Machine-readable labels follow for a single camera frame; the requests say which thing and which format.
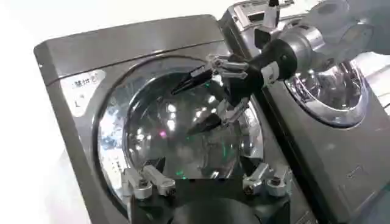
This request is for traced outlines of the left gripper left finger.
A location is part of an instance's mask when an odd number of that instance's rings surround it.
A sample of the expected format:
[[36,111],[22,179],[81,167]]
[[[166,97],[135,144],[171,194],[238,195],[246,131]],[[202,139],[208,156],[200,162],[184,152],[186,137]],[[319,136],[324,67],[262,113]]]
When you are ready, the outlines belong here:
[[153,164],[144,165],[141,169],[127,167],[121,174],[122,195],[145,200],[152,196],[153,187],[158,195],[169,197],[176,192],[176,181],[163,175]]

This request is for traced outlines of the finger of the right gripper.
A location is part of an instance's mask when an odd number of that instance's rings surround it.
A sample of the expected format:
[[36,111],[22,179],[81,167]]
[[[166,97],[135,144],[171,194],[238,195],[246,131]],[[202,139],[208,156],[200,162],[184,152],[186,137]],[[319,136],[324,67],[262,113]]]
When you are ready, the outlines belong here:
[[233,106],[227,99],[223,99],[216,107],[214,113],[210,113],[207,117],[196,122],[188,129],[187,134],[192,136],[198,133],[212,131],[218,127],[228,127],[236,122],[248,107],[248,97],[242,98],[236,106]]
[[219,75],[228,79],[245,79],[249,63],[237,58],[236,55],[209,55],[207,62],[194,68],[171,90],[176,95],[202,85],[214,76]]

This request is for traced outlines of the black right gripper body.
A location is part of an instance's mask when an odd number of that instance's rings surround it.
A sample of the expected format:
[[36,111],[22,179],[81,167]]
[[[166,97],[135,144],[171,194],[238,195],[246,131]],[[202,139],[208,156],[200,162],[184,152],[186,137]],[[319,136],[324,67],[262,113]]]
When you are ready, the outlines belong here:
[[[263,49],[263,52],[254,58],[246,60],[237,54],[228,57],[228,61],[247,63],[245,79],[230,79],[228,87],[228,101],[235,107],[241,99],[249,98],[253,93],[260,91],[266,86],[291,78],[297,71],[297,57],[291,46],[279,39]],[[278,67],[277,78],[268,80],[263,72],[267,65],[275,62]]]

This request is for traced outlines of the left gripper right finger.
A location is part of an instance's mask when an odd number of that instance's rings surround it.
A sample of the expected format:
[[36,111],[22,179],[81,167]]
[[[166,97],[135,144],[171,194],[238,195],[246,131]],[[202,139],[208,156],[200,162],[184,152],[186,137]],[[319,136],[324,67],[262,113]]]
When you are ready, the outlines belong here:
[[278,164],[271,168],[267,163],[259,163],[254,172],[243,178],[243,190],[247,195],[258,195],[263,189],[272,197],[291,195],[291,171],[286,165]]

